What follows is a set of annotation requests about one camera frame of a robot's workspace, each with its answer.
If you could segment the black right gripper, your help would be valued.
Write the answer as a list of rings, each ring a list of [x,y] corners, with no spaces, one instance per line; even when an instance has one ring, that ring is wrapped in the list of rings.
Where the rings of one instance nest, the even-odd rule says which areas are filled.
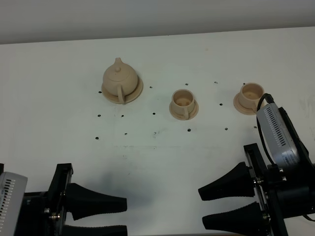
[[[315,212],[315,167],[304,144],[297,145],[300,163],[280,168],[266,165],[256,143],[244,146],[244,151],[255,177],[257,192],[267,199],[263,204],[270,215],[272,235],[288,235],[284,220]],[[254,197],[253,179],[245,162],[230,172],[198,189],[203,201],[227,197]],[[207,230],[227,232],[268,232],[268,222],[257,202],[229,212],[207,215],[202,218]]]

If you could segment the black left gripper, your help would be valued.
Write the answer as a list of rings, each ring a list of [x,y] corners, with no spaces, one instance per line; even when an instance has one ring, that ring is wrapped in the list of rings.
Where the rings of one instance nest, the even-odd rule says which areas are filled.
[[[126,198],[101,194],[71,183],[72,174],[72,164],[58,164],[46,192],[24,194],[23,235],[61,236],[63,230],[64,236],[127,236],[127,227],[123,225],[63,227],[65,207],[74,220],[127,211]]]

